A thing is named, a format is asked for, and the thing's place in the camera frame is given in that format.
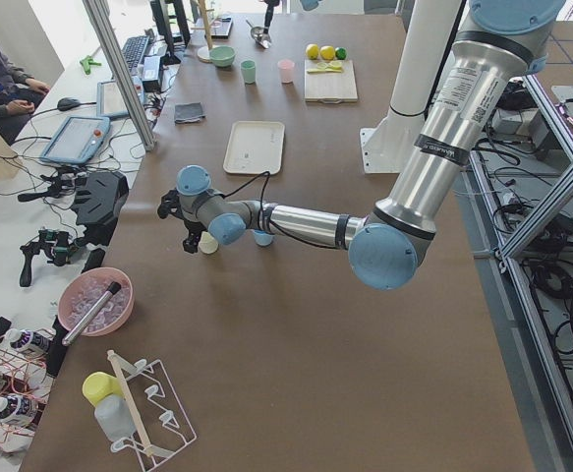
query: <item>computer mouse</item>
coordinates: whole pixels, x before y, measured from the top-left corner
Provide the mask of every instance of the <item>computer mouse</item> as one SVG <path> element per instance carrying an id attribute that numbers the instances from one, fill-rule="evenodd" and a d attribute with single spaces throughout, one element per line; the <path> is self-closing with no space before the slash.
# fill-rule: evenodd
<path id="1" fill-rule="evenodd" d="M 77 106 L 81 106 L 81 101 L 78 98 L 65 97 L 57 102 L 57 109 L 59 111 L 68 111 Z"/>

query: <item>cutting board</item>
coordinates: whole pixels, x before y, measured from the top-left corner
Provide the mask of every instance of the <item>cutting board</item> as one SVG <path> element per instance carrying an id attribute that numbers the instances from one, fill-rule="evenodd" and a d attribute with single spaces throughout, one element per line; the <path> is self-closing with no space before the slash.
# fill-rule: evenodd
<path id="1" fill-rule="evenodd" d="M 307 69 L 313 68 L 320 61 L 306 60 L 304 67 L 304 98 L 306 101 L 321 101 L 324 103 L 341 103 L 358 101 L 354 63 L 351 60 L 341 61 L 343 72 L 327 72 L 308 74 Z"/>

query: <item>lemon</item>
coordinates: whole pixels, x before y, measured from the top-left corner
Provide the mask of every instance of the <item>lemon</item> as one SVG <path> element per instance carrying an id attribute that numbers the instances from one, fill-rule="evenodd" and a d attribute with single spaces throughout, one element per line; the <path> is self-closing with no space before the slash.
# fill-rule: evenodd
<path id="1" fill-rule="evenodd" d="M 336 48 L 336 59 L 345 60 L 347 59 L 347 50 L 344 47 Z"/>
<path id="2" fill-rule="evenodd" d="M 306 46 L 306 56 L 315 60 L 318 57 L 318 44 L 309 44 Z"/>
<path id="3" fill-rule="evenodd" d="M 321 57 L 326 61 L 334 59 L 334 48 L 332 46 L 323 46 L 321 48 Z"/>

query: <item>black pants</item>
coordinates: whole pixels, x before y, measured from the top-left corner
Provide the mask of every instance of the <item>black pants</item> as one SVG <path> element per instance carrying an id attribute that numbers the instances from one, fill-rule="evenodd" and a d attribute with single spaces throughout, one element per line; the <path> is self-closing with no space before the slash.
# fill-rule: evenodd
<path id="1" fill-rule="evenodd" d="M 43 100 L 43 95 L 29 88 L 20 88 L 17 99 L 33 103 L 36 110 L 41 100 Z M 0 119 L 0 136 L 7 142 L 7 145 L 13 143 L 29 119 L 30 115 L 8 116 Z"/>

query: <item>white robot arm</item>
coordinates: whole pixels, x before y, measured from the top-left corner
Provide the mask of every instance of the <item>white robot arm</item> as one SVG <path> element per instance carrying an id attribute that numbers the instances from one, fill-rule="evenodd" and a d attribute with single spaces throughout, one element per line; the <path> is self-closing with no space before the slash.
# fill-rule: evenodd
<path id="1" fill-rule="evenodd" d="M 228 202 L 211 188 L 209 175 L 198 166 L 179 172 L 177 189 L 162 198 L 159 215 L 173 213 L 184 219 L 191 231 L 186 243 L 196 244 L 206 229 L 227 245 L 253 228 L 346 249 L 354 273 L 365 284 L 376 289 L 400 287 L 424 259 L 436 233 L 434 217 L 506 84 L 544 66 L 546 41 L 564 3 L 470 1 L 470 15 L 452 46 L 456 62 L 407 167 L 390 195 L 376 202 L 368 216 L 258 201 Z"/>

